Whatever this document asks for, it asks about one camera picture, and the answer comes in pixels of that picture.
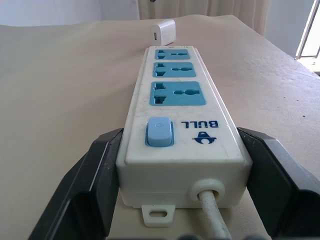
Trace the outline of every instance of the white cable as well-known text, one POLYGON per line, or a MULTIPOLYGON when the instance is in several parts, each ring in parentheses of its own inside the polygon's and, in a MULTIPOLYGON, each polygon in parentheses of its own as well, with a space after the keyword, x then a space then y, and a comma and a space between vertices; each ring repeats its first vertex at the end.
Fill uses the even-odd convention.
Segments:
POLYGON ((215 195, 212 190, 200 192, 199 198, 202 202, 202 210, 208 219, 213 236, 215 238, 226 238, 231 240, 230 232, 220 214, 215 195))

